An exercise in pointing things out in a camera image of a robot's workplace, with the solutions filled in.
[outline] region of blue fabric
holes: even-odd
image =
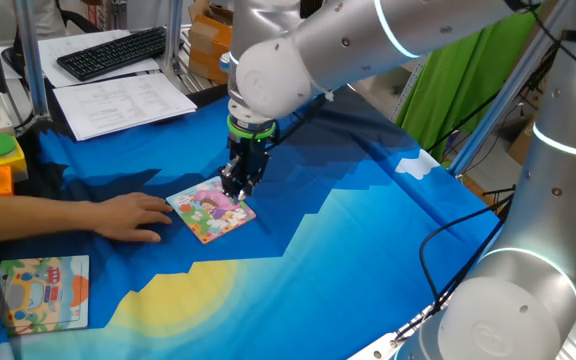
[[[166,197],[215,176],[227,162],[226,101],[182,120],[85,142],[43,132],[40,159],[46,168],[63,170],[62,199],[103,201],[134,191]],[[167,359],[183,349],[182,358],[198,359],[347,357],[432,301],[418,260],[420,242],[484,207],[440,167],[421,179],[398,171],[402,159],[421,161],[427,154],[350,91],[338,93],[271,155],[263,182],[247,200],[257,219],[208,246],[176,216],[171,226],[151,227],[161,244],[117,243],[89,233],[0,244],[0,261],[90,256],[89,327],[100,330],[50,334],[27,344],[22,339],[16,354]],[[439,288],[495,222],[485,214],[429,244],[426,259]],[[156,274],[235,259],[250,259],[238,261],[246,275],[237,274],[229,300],[239,298],[210,321],[157,339],[109,325],[126,294]],[[270,288],[276,293],[263,295]],[[0,343],[2,331],[0,325]],[[277,353],[272,347],[279,343],[284,346]]]

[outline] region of human hand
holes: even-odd
[[[120,241],[159,242],[161,236],[150,230],[137,229],[145,224],[171,224],[163,213],[172,208],[160,198],[141,193],[121,195],[98,204],[90,204],[91,231]]]

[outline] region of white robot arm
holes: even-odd
[[[563,44],[576,56],[574,4]],[[336,0],[301,20],[298,0],[236,0],[226,193],[250,195],[261,180],[269,158],[263,139],[273,119],[524,6],[512,0]],[[396,360],[557,355],[576,320],[576,62],[569,54],[560,51],[552,67],[534,134],[495,245]],[[377,358],[367,349],[355,358]]]
[[[321,93],[332,100],[340,86],[450,44],[524,5],[521,0],[326,0],[305,20],[299,6],[299,0],[234,3],[228,120],[233,151],[222,172],[232,197],[251,195],[263,175],[267,159],[259,154],[273,119]],[[247,144],[253,134],[261,144]]]

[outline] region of cartoon illustration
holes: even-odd
[[[88,266],[87,256],[2,261],[0,315],[9,333],[85,327]]]
[[[167,201],[204,244],[256,217],[245,203],[235,205],[222,193],[219,177],[172,195]]]

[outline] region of keyboard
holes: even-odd
[[[57,59],[79,81],[86,81],[152,56],[166,49],[166,29],[141,31]]]

